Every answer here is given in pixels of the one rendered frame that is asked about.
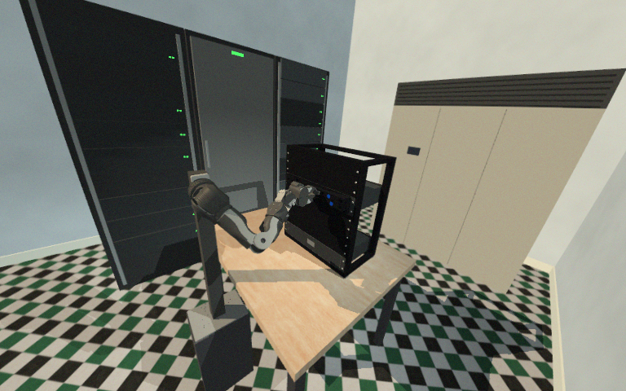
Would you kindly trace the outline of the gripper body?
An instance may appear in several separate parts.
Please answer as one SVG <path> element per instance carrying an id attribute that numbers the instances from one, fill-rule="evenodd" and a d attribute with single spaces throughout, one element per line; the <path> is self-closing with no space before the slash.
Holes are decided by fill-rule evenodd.
<path id="1" fill-rule="evenodd" d="M 288 191 L 292 192 L 296 196 L 296 201 L 294 202 L 297 206 L 305 206 L 308 201 L 309 191 L 303 184 L 299 182 L 291 182 Z"/>

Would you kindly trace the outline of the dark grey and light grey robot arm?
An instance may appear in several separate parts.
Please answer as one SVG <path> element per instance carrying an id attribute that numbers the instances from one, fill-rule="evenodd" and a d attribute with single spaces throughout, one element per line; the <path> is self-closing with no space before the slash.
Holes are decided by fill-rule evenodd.
<path id="1" fill-rule="evenodd" d="M 275 201 L 267 207 L 267 214 L 259 227 L 261 232 L 256 234 L 248 228 L 245 216 L 230 205 L 229 196 L 211 182 L 208 174 L 192 175 L 191 181 L 188 195 L 192 208 L 213 224 L 217 221 L 214 225 L 218 224 L 253 253 L 262 253 L 276 241 L 283 223 L 289 218 L 289 210 L 296 201 L 296 196 L 292 192 L 280 190 Z"/>

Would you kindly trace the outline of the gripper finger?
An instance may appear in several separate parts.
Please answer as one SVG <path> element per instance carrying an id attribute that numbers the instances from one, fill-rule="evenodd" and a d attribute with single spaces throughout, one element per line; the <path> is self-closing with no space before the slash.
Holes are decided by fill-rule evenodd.
<path id="1" fill-rule="evenodd" d="M 320 191 L 317 191 L 317 189 L 315 187 L 313 187 L 313 186 L 307 185 L 307 186 L 304 186 L 304 187 L 306 187 L 308 189 L 309 193 L 312 193 L 313 191 L 316 192 L 316 193 L 320 193 Z"/>
<path id="2" fill-rule="evenodd" d="M 312 192 L 308 194 L 308 201 L 307 204 L 310 204 L 313 201 L 313 198 L 315 197 L 315 195 L 320 195 L 320 193 L 316 193 L 316 192 Z"/>

